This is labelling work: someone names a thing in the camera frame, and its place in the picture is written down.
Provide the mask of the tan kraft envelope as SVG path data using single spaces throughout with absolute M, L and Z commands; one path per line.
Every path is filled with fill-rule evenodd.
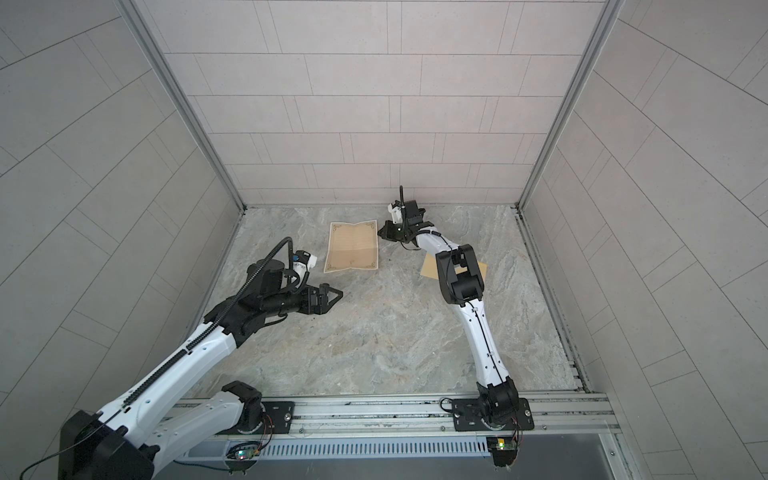
M 485 263 L 483 263 L 483 262 L 479 262 L 478 263 L 478 267 L 479 267 L 481 276 L 483 278 L 486 278 L 487 277 L 487 265 Z M 435 260 L 435 258 L 434 258 L 434 256 L 432 254 L 427 253 L 425 255 L 425 258 L 424 258 L 424 261 L 423 261 L 423 264 L 422 264 L 422 267 L 421 267 L 421 270 L 420 270 L 420 275 L 425 277 L 425 278 L 429 278 L 429 279 L 433 279 L 433 280 L 437 280 L 438 279 L 437 263 L 436 263 L 436 260 Z

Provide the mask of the beige lined letter paper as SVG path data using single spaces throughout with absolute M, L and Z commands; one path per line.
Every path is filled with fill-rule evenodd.
M 330 224 L 325 273 L 345 270 L 377 270 L 379 247 L 377 221 Z

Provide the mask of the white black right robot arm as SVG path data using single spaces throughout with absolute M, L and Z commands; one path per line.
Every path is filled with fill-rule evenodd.
M 483 302 L 485 283 L 474 249 L 445 237 L 424 219 L 425 210 L 414 200 L 396 200 L 388 206 L 388 211 L 391 218 L 378 231 L 378 236 L 403 245 L 411 243 L 433 256 L 440 292 L 457 313 L 470 344 L 481 418 L 493 428 L 506 425 L 515 419 L 520 397 L 487 321 Z

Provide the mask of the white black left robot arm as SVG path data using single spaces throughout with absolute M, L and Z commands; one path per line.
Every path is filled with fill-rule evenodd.
M 152 479 L 183 453 L 232 428 L 251 433 L 265 426 L 261 393 L 242 382 L 172 419 L 171 408 L 204 374 L 259 330 L 289 314 L 324 315 L 342 298 L 327 283 L 312 286 L 315 257 L 282 239 L 250 265 L 246 280 L 217 304 L 159 366 L 97 413 L 77 412 L 60 432 L 61 479 Z

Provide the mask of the left green circuit board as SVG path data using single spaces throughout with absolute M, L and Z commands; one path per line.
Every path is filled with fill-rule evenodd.
M 262 449 L 259 441 L 249 441 L 233 445 L 226 453 L 228 461 L 255 462 L 258 460 Z

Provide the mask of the green circuit board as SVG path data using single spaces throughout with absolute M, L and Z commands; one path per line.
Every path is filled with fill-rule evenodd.
M 511 467 L 517 460 L 519 441 L 515 437 L 487 437 L 486 444 L 495 467 Z
M 255 462 L 258 460 L 262 449 L 259 441 L 249 441 L 233 445 L 226 453 L 228 461 Z

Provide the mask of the right green circuit board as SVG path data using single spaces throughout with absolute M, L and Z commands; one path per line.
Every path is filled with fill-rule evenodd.
M 495 467 L 511 467 L 517 460 L 519 441 L 515 437 L 487 437 L 486 444 Z

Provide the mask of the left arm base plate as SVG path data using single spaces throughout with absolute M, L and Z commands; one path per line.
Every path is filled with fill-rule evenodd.
M 266 401 L 258 407 L 246 405 L 235 425 L 219 435 L 287 434 L 294 410 L 295 403 L 291 401 Z

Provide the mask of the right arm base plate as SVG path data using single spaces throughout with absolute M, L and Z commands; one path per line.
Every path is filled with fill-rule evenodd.
M 519 407 L 511 418 L 504 423 L 489 422 L 483 416 L 478 399 L 446 398 L 448 407 L 440 404 L 440 408 L 452 416 L 457 432 L 480 431 L 532 431 L 535 428 L 532 410 L 526 398 L 521 398 Z

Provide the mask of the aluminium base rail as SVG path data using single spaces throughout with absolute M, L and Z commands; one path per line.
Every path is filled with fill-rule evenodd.
M 532 391 L 529 402 L 535 428 L 525 435 L 618 433 L 619 421 L 605 394 L 577 391 Z M 295 403 L 287 434 L 278 439 L 438 437 L 460 434 L 511 435 L 515 432 L 457 432 L 452 416 L 440 404 L 446 398 L 476 399 L 474 394 L 427 393 L 402 395 L 265 397 Z

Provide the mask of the right aluminium corner post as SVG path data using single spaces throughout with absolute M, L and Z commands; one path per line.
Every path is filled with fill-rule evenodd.
M 590 73 L 594 69 L 602 47 L 610 35 L 611 29 L 616 22 L 623 4 L 624 1 L 621 0 L 609 0 L 605 2 L 593 32 L 586 44 L 583 55 L 577 65 L 577 69 L 570 81 L 562 104 L 557 111 L 557 115 L 550 131 L 545 138 L 540 154 L 537 157 L 537 161 L 531 172 L 531 176 L 523 189 L 519 202 L 517 203 L 518 211 L 522 212 L 530 203 L 534 191 L 543 176 L 545 167 L 553 155 L 557 141 L 567 125 L 568 119 L 588 81 Z

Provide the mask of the aluminium corner post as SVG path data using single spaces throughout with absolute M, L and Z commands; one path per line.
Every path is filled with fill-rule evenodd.
M 623 4 L 624 1 L 621 0 L 609 0 L 605 2 L 593 32 L 586 44 L 583 55 L 577 65 L 577 69 L 570 81 L 562 104 L 557 111 L 557 115 L 550 131 L 545 138 L 540 154 L 537 157 L 537 161 L 531 172 L 531 176 L 523 189 L 519 202 L 517 203 L 518 211 L 522 212 L 530 203 L 534 191 L 543 176 L 545 167 L 553 155 L 557 141 L 567 125 L 568 119 L 588 81 L 590 73 L 594 69 L 602 47 L 610 35 L 611 29 L 616 22 Z
M 222 180 L 226 190 L 230 194 L 230 197 L 233 199 L 238 210 L 241 213 L 244 213 L 246 210 L 246 205 L 242 201 L 231 176 L 226 171 L 220 156 L 215 151 L 209 136 L 204 131 L 203 124 L 201 123 L 199 116 L 192 108 L 192 104 L 190 103 L 189 98 L 183 92 L 181 85 L 171 70 L 170 64 L 165 59 L 161 49 L 159 48 L 159 45 L 153 38 L 147 23 L 137 8 L 136 2 L 128 0 L 116 0 L 115 4 L 118 11 L 127 23 L 129 30 L 142 49 L 145 57 L 155 71 L 160 84 L 176 107 L 177 112 L 189 130 L 191 136 L 195 140 L 197 146 L 202 151 L 204 157 L 214 168 L 218 177 Z

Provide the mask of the left aluminium corner post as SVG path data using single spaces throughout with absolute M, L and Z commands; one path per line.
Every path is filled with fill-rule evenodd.
M 230 194 L 230 197 L 233 199 L 238 210 L 241 213 L 244 213 L 246 210 L 246 205 L 242 201 L 231 176 L 226 171 L 220 156 L 215 151 L 209 136 L 204 131 L 203 124 L 201 123 L 199 116 L 192 108 L 192 104 L 190 103 L 189 98 L 183 92 L 181 85 L 171 70 L 170 64 L 165 59 L 161 49 L 159 48 L 159 45 L 153 38 L 147 23 L 137 8 L 136 2 L 128 0 L 116 0 L 115 4 L 118 11 L 127 23 L 129 30 L 142 49 L 145 57 L 155 71 L 160 84 L 176 107 L 177 112 L 189 130 L 191 136 L 195 140 L 197 146 L 202 151 L 204 157 L 214 168 L 218 177 L 222 180 L 226 190 Z

